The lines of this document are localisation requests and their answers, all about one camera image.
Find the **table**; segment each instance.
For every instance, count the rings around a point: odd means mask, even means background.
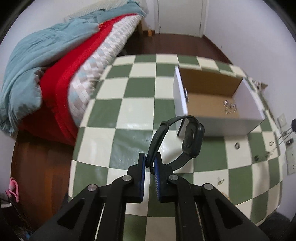
[[[70,171],[69,200],[91,183],[111,184],[147,153],[161,121],[175,116],[175,66],[243,76],[258,98],[252,79],[241,68],[212,59],[180,55],[118,57],[107,66],[81,122]],[[278,129],[269,110],[247,136],[206,137],[201,152],[176,173],[190,183],[212,183],[256,225],[278,207],[284,153],[275,141]],[[176,126],[160,152],[164,163],[181,153]],[[270,157],[266,151],[274,150]],[[157,201],[154,176],[145,176],[144,201],[127,204],[124,240],[175,240],[174,204]]]

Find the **door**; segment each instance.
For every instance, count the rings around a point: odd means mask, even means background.
[[[158,0],[159,33],[198,36],[202,0]]]

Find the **dark wooden floor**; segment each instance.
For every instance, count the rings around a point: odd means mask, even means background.
[[[201,56],[229,62],[207,38],[134,33],[128,40],[127,54],[174,53]],[[39,227],[61,206],[68,190],[73,147],[34,137],[20,131],[13,154],[11,176],[20,190],[20,207],[32,226]]]

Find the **light blue comforter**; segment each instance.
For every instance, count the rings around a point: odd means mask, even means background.
[[[99,10],[56,24],[22,39],[5,70],[0,94],[0,128],[13,135],[19,121],[41,107],[38,83],[47,67],[98,32],[98,23],[128,13],[146,15],[138,4],[128,2],[109,11]]]

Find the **box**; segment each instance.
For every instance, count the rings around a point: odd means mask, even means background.
[[[205,127],[205,136],[246,135],[265,119],[262,103],[242,77],[176,66],[173,95],[176,116],[195,116]],[[223,103],[226,99],[236,104],[235,112],[226,114]],[[181,126],[181,121],[177,122],[180,136],[185,127],[186,124]]]

